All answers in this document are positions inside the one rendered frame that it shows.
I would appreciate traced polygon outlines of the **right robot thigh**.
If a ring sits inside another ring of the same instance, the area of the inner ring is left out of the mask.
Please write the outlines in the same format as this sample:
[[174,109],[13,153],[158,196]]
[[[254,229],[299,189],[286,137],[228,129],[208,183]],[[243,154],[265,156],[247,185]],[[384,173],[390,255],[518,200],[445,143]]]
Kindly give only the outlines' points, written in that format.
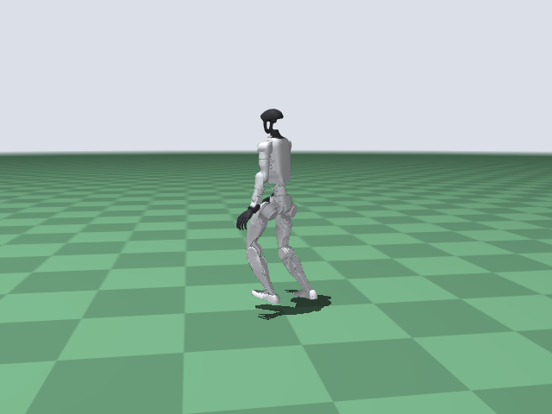
[[287,260],[292,257],[292,249],[288,246],[290,233],[292,229],[292,219],[297,214],[298,207],[292,203],[290,212],[276,216],[276,237],[279,248],[279,257],[281,260]]

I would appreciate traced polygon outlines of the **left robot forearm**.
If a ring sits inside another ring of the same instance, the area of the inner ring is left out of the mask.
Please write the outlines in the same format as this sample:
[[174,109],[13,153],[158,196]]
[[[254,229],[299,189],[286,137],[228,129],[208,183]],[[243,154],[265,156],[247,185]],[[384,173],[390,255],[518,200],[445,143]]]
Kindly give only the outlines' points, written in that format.
[[[256,175],[255,175],[255,185],[254,185],[254,193],[253,193],[253,196],[251,198],[252,200],[252,203],[250,204],[250,206],[252,206],[253,208],[261,203],[261,200],[262,200],[262,196],[263,196],[263,191],[265,190],[265,186],[263,185],[263,180],[264,180],[264,176],[262,173],[258,172]],[[259,210],[258,210],[259,211]]]

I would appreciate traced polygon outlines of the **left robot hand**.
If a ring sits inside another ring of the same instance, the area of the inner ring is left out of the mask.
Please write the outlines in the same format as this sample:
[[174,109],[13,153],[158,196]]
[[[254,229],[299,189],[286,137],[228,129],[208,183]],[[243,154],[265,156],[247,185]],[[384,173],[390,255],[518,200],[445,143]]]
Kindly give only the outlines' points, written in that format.
[[244,224],[244,228],[247,229],[246,226],[247,226],[248,219],[250,219],[253,213],[255,214],[259,209],[260,209],[259,204],[257,204],[254,208],[252,206],[248,206],[248,210],[244,211],[242,214],[238,216],[236,227],[239,230],[241,229],[243,230],[243,224]]

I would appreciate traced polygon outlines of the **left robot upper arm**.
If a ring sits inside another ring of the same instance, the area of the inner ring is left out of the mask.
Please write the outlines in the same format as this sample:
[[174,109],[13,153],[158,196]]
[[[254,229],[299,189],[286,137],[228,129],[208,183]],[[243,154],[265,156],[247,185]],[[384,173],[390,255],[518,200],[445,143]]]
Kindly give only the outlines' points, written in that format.
[[264,141],[259,143],[257,148],[258,154],[259,154],[260,173],[262,173],[264,176],[263,184],[265,184],[268,181],[268,177],[269,177],[270,153],[273,151],[272,144],[273,144],[272,141]]

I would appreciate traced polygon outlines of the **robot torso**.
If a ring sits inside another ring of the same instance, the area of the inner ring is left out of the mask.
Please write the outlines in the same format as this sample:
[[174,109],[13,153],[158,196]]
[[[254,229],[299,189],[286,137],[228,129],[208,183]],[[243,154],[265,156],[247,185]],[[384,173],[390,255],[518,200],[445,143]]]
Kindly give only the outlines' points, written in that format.
[[284,139],[276,139],[272,138],[272,135],[269,136],[268,139],[264,140],[273,142],[273,151],[270,153],[269,177],[267,183],[277,184],[277,186],[272,186],[272,189],[274,189],[273,196],[270,197],[269,203],[276,201],[280,205],[278,215],[283,215],[290,212],[292,209],[292,197],[291,195],[287,195],[286,188],[283,186],[283,183],[287,183],[291,180],[292,163],[290,143],[285,137]]

